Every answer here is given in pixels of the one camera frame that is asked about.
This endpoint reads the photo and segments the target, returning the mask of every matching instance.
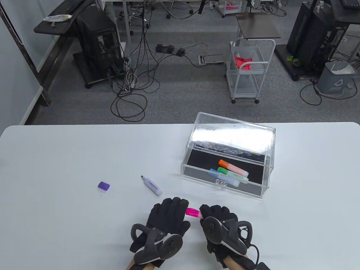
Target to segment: trash bin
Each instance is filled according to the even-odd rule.
[[[356,69],[348,62],[328,62],[315,87],[326,95],[340,94],[355,74]]]

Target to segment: blue highlighter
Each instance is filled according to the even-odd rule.
[[[232,186],[235,186],[235,187],[238,187],[239,184],[240,184],[240,181],[236,180],[236,179],[232,179],[230,177],[227,177],[225,174],[223,173],[220,173],[217,171],[217,170],[214,170],[214,169],[210,169],[211,172],[216,172],[215,174],[214,173],[211,173],[209,172],[209,174],[217,179],[220,179],[222,181],[226,181],[228,182],[230,185]]]

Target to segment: acrylic box lid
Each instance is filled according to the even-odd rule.
[[[275,128],[199,112],[188,147],[274,168]]]

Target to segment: orange highlighter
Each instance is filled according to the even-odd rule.
[[[244,171],[243,169],[240,169],[226,161],[223,161],[222,159],[219,161],[219,165],[225,169],[228,169],[229,171],[236,173],[236,174],[240,174],[245,177],[248,177],[248,175],[249,175],[249,173],[247,171]]]

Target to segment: hand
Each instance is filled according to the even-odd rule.
[[[174,199],[165,199],[162,204],[155,204],[150,212],[146,227],[156,228],[166,234],[179,234],[184,236],[190,228],[190,222],[184,221],[186,209],[189,202],[185,199],[175,197]],[[147,235],[142,233],[130,247],[130,251],[136,253],[140,248],[145,246]],[[163,260],[152,262],[156,267],[163,264]]]
[[[230,213],[230,210],[227,207],[221,207],[219,205],[214,205],[209,207],[208,205],[203,204],[200,207],[201,214],[204,219],[207,217],[214,217],[218,221],[225,221],[229,219],[235,219],[238,221],[238,217],[234,213]],[[241,265],[246,270],[253,270],[255,268],[255,264],[253,261],[248,259],[247,257],[236,254],[235,252],[228,249],[226,246],[222,244],[214,244],[207,239],[207,251],[209,253],[215,253],[216,259],[221,263],[223,268],[227,268],[227,265],[224,263],[225,258],[230,256],[236,263]]]

